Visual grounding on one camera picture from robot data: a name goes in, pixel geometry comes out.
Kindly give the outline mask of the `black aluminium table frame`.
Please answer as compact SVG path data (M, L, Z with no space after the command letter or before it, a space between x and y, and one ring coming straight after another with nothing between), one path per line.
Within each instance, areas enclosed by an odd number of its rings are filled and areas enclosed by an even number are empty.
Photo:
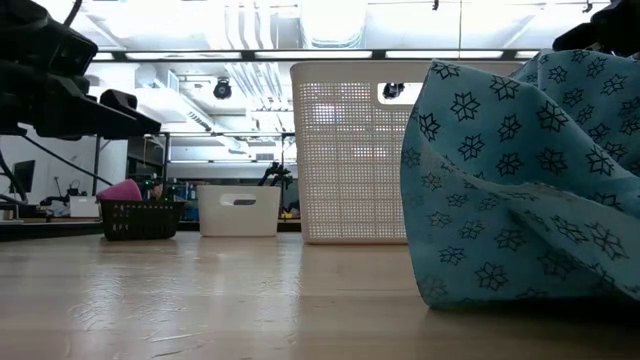
M200 230L197 222L179 222L178 231ZM300 221L279 222L278 232L301 232ZM101 222L0 222L0 242L73 237L103 233Z

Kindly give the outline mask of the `black overhead frame bar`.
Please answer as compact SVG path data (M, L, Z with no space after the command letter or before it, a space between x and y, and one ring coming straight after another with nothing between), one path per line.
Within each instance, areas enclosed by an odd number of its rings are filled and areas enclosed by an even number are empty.
M524 61L537 49L259 49L259 50L175 50L98 52L99 63L226 63L226 62L302 62L352 60Z

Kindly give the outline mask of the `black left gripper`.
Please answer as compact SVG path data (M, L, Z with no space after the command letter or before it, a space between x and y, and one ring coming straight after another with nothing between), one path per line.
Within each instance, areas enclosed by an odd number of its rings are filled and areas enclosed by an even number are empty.
M22 30L0 35L0 121L34 127L40 137L122 140L158 133L161 124L137 111L133 94L108 89L97 103L82 76L50 72L53 48L73 31Z

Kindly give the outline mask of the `large white perforated basket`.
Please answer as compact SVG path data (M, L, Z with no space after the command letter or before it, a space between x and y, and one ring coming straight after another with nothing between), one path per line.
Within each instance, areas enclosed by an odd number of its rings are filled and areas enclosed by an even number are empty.
M403 244L400 192L404 130L429 73L464 70L489 78L480 90L512 100L523 82L513 64L430 61L315 61L292 66L299 195L304 240L314 245ZM404 83L384 99L386 83Z

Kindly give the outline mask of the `teal star-patterned gown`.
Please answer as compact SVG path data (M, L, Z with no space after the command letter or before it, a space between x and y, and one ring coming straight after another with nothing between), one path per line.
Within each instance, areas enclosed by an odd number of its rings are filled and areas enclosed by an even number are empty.
M640 302L640 60L431 63L404 133L410 258L431 307Z

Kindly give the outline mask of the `black metal background rack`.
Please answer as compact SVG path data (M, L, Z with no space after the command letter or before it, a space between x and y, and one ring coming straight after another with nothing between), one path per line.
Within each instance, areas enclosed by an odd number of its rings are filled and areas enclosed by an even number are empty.
M129 141L126 176L143 190L160 182L169 195L196 199L199 185L274 186L280 219L301 216L297 146L292 133L182 132Z

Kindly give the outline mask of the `small white plastic bin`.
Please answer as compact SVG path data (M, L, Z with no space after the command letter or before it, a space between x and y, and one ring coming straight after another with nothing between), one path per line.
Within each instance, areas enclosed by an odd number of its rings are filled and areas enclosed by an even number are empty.
M204 237L275 237L280 195L279 187L200 185L200 233Z

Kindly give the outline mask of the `white background box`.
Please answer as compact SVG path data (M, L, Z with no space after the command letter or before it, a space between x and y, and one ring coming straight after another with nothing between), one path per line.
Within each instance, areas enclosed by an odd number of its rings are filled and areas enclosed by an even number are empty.
M71 218L99 218L99 203L95 196L71 196L69 202Z

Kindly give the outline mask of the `black slotted plastic basket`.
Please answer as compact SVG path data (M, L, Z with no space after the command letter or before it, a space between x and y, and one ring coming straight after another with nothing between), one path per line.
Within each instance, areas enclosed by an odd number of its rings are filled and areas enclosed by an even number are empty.
M184 202L103 200L104 236L109 241L164 240L173 237Z

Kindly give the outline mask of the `dark background monitor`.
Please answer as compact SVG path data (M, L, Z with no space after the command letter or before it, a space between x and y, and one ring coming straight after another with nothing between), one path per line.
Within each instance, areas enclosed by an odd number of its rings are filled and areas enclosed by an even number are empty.
M32 190L35 165L35 160L16 162L13 165L13 175L25 193L30 193Z

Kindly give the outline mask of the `purple pink soft bundle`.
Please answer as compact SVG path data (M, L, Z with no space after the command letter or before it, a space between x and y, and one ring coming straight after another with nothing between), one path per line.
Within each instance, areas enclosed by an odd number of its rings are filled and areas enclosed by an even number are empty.
M99 201L141 201L142 195L138 184L132 179L126 179L96 194Z

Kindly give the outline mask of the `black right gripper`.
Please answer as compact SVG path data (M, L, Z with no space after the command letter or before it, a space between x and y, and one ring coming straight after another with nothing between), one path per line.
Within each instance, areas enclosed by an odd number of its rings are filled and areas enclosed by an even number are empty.
M593 50L617 56L640 53L640 0L610 0L587 22L558 36L552 49Z

